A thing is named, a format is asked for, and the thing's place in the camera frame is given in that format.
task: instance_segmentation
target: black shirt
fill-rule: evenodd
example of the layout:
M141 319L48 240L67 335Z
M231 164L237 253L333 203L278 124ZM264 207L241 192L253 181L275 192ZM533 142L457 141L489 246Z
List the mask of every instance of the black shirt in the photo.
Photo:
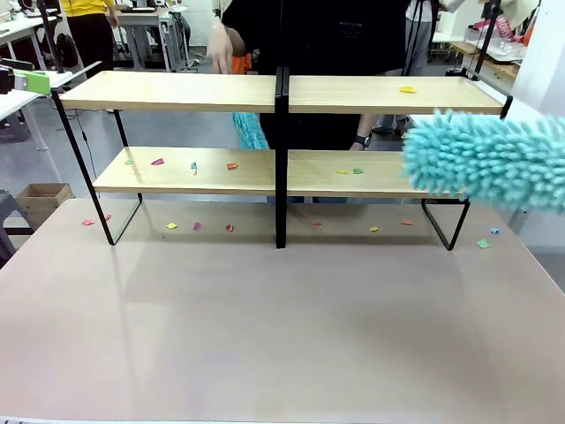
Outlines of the black shirt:
M233 0L222 21L248 51L259 49L261 74L285 64L293 75L375 75L403 67L409 2L284 0L281 19L281 0ZM284 130L289 148L346 150L359 115L292 114L282 121L263 114L260 122L271 148Z

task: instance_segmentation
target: yellow paper scrap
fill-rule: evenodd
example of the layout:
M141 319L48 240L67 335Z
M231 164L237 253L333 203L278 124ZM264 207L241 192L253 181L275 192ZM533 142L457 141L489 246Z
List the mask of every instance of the yellow paper scrap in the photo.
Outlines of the yellow paper scrap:
M400 87L400 92L416 94L416 88L410 86Z

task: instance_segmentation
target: brown box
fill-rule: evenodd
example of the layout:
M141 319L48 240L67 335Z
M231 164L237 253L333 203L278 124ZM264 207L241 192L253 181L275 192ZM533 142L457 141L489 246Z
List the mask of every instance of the brown box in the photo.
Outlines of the brown box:
M16 199L29 218L41 225L67 199L74 198L66 183L30 184Z

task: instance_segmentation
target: watch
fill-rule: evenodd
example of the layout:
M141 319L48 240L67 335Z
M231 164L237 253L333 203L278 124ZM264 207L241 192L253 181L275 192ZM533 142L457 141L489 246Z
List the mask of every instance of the watch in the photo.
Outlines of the watch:
M371 134L367 135L366 137L362 137L360 135L357 135L355 137L355 142L359 143L364 148L369 148L371 146L371 141L372 141Z

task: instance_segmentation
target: gray chair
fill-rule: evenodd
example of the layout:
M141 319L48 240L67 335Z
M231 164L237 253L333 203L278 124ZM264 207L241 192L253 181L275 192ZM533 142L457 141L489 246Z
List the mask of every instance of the gray chair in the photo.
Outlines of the gray chair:
M4 221L14 212L18 212L26 220L29 228L4 228ZM35 230L37 226L30 221L11 194L0 190L0 258L7 261L16 253L16 248L8 236L31 235Z

